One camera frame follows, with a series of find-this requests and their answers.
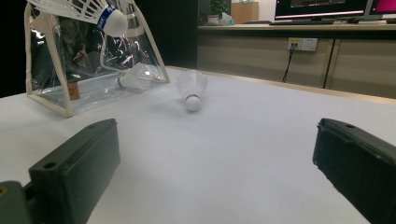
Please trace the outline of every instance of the transparent bag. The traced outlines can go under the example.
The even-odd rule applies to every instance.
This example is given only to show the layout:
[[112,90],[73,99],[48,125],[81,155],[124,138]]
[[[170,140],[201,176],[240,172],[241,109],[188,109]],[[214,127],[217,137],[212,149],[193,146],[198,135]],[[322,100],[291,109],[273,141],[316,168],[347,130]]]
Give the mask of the transparent bag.
[[142,93],[169,77],[149,27],[133,0],[108,1],[127,16],[121,37],[95,24],[40,12],[24,13],[26,93],[65,117]]

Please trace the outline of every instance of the white table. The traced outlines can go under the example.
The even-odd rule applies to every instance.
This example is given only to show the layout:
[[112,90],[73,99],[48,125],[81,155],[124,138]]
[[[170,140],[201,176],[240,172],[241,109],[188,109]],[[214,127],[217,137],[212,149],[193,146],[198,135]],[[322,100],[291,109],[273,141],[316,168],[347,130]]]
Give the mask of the white table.
[[313,164],[317,124],[338,119],[396,145],[396,101],[209,76],[191,114],[181,70],[167,69],[171,83],[70,119],[25,94],[0,99],[0,181],[27,184],[33,164],[114,118],[121,163],[90,224],[368,223]]

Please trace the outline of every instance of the computer monitor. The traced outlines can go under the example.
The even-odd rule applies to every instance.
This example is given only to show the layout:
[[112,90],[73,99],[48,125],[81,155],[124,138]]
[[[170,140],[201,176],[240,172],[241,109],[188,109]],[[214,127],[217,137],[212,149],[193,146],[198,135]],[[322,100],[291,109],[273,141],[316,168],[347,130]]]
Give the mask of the computer monitor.
[[370,15],[396,14],[396,0],[374,0]]
[[363,16],[368,0],[276,0],[275,20],[336,19]]

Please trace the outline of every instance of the cabinet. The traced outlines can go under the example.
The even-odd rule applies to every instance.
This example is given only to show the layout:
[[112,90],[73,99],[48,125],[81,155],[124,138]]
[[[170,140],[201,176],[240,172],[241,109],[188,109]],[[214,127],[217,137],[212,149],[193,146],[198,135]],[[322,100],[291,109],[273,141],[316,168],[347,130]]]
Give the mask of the cabinet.
[[235,24],[242,24],[245,21],[257,21],[259,19],[259,3],[232,3],[231,16]]
[[[396,99],[396,24],[199,27],[197,68]],[[315,51],[288,50],[289,37],[317,38]]]

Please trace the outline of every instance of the white shuttlecock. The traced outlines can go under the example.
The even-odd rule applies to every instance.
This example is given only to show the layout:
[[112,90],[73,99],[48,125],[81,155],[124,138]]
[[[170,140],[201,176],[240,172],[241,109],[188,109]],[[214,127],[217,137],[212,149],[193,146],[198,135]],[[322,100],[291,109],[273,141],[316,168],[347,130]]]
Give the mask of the white shuttlecock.
[[157,76],[159,68],[154,65],[137,63],[122,76],[113,81],[113,85],[122,89],[146,90],[151,82],[151,77]]
[[193,112],[201,109],[201,96],[207,87],[206,76],[196,70],[188,70],[177,77],[176,85],[188,110]]
[[36,9],[79,21],[96,24],[106,34],[117,37],[126,33],[126,16],[106,0],[27,0]]

